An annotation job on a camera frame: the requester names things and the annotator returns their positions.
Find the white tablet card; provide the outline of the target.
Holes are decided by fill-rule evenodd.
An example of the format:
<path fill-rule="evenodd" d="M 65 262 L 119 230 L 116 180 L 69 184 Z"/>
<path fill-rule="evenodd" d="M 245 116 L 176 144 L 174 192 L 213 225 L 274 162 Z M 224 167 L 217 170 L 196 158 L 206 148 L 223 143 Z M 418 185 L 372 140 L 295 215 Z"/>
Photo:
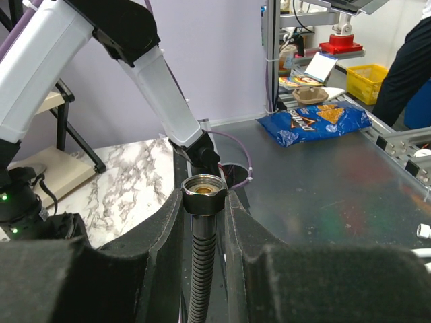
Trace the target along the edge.
<path fill-rule="evenodd" d="M 314 54 L 304 74 L 324 83 L 338 62 L 338 58 L 317 52 Z"/>

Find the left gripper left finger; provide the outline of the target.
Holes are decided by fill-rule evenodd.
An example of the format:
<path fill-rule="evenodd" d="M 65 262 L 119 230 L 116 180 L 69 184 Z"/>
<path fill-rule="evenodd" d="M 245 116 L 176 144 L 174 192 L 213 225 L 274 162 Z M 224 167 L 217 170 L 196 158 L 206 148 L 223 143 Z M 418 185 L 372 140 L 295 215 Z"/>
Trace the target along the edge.
<path fill-rule="evenodd" d="M 2 322 L 177 322 L 183 198 L 100 249 L 83 238 L 1 244 Z"/>

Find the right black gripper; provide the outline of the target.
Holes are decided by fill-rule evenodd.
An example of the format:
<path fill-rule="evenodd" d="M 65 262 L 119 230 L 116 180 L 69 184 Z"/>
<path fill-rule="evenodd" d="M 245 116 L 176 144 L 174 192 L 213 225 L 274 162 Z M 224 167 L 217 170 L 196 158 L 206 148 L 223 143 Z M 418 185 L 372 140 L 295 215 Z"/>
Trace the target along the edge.
<path fill-rule="evenodd" d="M 31 167 L 1 169 L 1 229 L 10 240 L 70 240 L 90 244 L 84 221 L 78 213 L 58 213 L 58 200 L 45 184 L 45 175 Z M 54 202 L 50 215 L 33 191 L 40 185 Z"/>

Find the aluminium frame post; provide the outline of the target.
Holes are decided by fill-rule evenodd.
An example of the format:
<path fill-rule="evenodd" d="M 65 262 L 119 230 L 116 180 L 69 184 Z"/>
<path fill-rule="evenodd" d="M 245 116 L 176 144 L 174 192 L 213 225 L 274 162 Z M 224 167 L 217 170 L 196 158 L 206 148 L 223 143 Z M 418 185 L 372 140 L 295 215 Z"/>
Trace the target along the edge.
<path fill-rule="evenodd" d="M 280 1 L 265 1 L 261 8 L 261 35 L 265 52 L 266 113 L 277 111 L 279 93 Z"/>

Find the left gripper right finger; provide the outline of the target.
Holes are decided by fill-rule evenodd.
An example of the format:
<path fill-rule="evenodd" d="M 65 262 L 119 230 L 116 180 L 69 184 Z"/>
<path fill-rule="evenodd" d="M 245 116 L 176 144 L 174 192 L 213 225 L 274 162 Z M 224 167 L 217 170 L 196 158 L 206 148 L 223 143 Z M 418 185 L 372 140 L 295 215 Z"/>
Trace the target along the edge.
<path fill-rule="evenodd" d="M 429 322 L 430 274 L 394 246 L 291 246 L 236 193 L 224 215 L 230 322 Z"/>

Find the brown paper bowl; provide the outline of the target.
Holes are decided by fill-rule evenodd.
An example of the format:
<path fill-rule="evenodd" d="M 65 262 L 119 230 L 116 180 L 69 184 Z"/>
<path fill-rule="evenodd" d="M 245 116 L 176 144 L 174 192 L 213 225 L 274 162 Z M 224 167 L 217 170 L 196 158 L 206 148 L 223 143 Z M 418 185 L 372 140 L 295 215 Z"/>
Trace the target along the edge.
<path fill-rule="evenodd" d="M 325 102 L 329 95 L 321 87 L 300 87 L 292 92 L 299 107 L 313 106 Z"/>

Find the yellow plastic crate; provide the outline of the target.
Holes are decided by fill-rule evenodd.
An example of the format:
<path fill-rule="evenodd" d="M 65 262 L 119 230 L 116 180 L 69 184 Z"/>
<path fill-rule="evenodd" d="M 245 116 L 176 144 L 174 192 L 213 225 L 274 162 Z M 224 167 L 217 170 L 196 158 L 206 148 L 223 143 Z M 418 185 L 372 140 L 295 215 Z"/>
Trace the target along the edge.
<path fill-rule="evenodd" d="M 388 70 L 377 64 L 347 68 L 347 92 L 366 105 L 376 104 Z"/>

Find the person in dark clothes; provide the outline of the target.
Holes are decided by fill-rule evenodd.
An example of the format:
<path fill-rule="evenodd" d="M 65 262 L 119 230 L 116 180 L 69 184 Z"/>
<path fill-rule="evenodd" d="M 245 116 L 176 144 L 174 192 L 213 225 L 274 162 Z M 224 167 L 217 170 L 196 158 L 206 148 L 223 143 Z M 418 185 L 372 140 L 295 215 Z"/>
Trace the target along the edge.
<path fill-rule="evenodd" d="M 430 78 L 430 2 L 421 20 L 397 51 L 372 110 L 387 126 L 393 126 L 403 109 Z"/>

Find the blue doritos chip bag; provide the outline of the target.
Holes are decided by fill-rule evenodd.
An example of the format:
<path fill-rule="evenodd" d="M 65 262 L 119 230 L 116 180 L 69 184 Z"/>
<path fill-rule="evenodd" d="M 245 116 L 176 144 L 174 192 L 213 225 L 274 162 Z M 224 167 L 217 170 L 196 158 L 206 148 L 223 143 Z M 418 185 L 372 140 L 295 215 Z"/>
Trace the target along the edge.
<path fill-rule="evenodd" d="M 365 110 L 347 101 L 297 107 L 257 122 L 282 147 L 333 139 L 372 126 Z"/>

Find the cream three-tier shelf rack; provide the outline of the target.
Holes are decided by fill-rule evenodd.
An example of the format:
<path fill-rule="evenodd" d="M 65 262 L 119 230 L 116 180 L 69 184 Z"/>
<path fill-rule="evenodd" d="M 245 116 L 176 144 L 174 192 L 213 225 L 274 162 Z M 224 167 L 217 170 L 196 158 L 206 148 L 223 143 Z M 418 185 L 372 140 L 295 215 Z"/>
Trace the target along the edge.
<path fill-rule="evenodd" d="M 75 101 L 73 92 L 62 80 L 58 80 L 55 88 L 56 90 L 48 94 L 37 113 L 50 112 L 57 119 L 56 145 L 22 161 L 12 162 L 9 169 L 34 168 L 37 175 L 45 175 L 44 183 L 47 188 L 61 200 L 96 174 L 104 173 L 106 164 L 68 121 L 69 105 Z M 65 153 L 67 137 L 71 137 L 79 145 L 92 161 L 92 165 Z"/>

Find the red block on stand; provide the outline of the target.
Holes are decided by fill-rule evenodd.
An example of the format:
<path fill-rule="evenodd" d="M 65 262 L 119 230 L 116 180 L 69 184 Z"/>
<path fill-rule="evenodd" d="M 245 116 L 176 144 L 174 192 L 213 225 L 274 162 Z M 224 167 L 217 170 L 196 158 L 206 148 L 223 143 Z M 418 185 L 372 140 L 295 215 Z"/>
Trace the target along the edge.
<path fill-rule="evenodd" d="M 329 41 L 320 43 L 319 48 L 321 52 L 332 56 L 360 52 L 363 50 L 361 44 L 354 42 L 353 34 L 347 36 L 331 34 Z"/>

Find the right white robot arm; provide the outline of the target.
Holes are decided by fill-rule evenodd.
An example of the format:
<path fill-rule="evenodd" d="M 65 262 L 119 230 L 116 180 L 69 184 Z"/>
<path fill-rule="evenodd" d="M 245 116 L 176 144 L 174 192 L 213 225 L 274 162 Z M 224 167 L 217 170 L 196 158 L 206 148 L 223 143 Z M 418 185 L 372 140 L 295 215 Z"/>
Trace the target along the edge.
<path fill-rule="evenodd" d="M 192 81 L 203 89 L 197 65 L 192 63 L 197 59 L 198 36 L 203 36 L 203 20 L 195 16 L 158 22 L 167 61 L 174 72 L 180 72 L 176 77 L 191 99 L 197 98 L 191 93 Z M 199 44 L 209 42 L 202 38 Z M 174 152 L 167 138 L 150 139 L 164 132 L 160 121 L 119 65 L 102 51 L 91 40 L 62 74 L 76 97 L 70 121 L 107 171 L 61 198 L 58 212 L 80 213 L 94 248 L 155 213 L 174 189 L 175 173 Z M 48 112 L 36 116 L 13 163 L 18 166 L 54 145 L 54 119 Z"/>

